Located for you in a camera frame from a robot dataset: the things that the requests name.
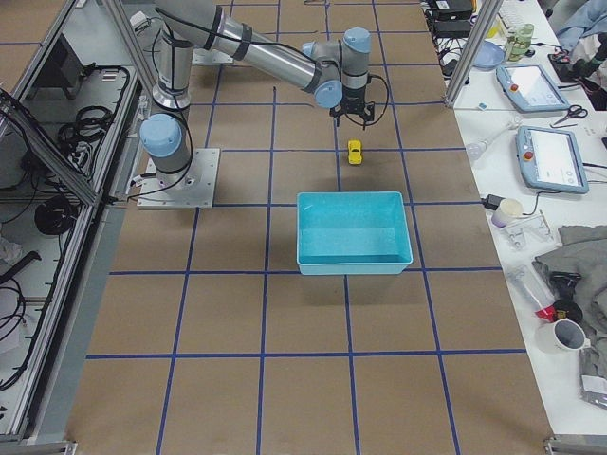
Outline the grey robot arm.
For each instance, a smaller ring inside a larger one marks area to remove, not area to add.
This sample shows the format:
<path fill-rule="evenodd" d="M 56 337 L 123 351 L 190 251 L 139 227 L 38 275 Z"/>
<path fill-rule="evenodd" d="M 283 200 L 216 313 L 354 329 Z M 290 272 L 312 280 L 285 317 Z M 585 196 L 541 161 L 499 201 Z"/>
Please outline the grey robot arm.
<path fill-rule="evenodd" d="M 152 91 L 158 108 L 175 113 L 190 107 L 194 53 L 200 51 L 213 65 L 245 64 L 299 88 L 334 120 L 347 117 L 362 128 L 375 123 L 376 105 L 366 99 L 373 78 L 366 28 L 296 48 L 258 33 L 213 1 L 156 1 L 154 9 L 161 21 Z"/>

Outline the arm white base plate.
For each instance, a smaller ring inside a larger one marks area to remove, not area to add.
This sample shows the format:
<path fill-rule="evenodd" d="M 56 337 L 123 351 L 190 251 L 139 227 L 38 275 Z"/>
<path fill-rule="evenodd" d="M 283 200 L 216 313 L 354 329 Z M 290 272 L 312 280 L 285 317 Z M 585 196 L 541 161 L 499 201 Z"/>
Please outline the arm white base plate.
<path fill-rule="evenodd" d="M 202 47 L 196 47 L 193 50 L 192 65 L 217 66 L 222 64 L 233 64 L 233 58 L 216 49 L 206 50 Z"/>
<path fill-rule="evenodd" d="M 151 158 L 146 172 L 154 173 L 153 178 L 142 182 L 143 195 L 137 205 L 141 209 L 211 209 L 219 168 L 218 148 L 197 148 L 193 152 L 193 162 L 185 176 L 157 173 Z"/>

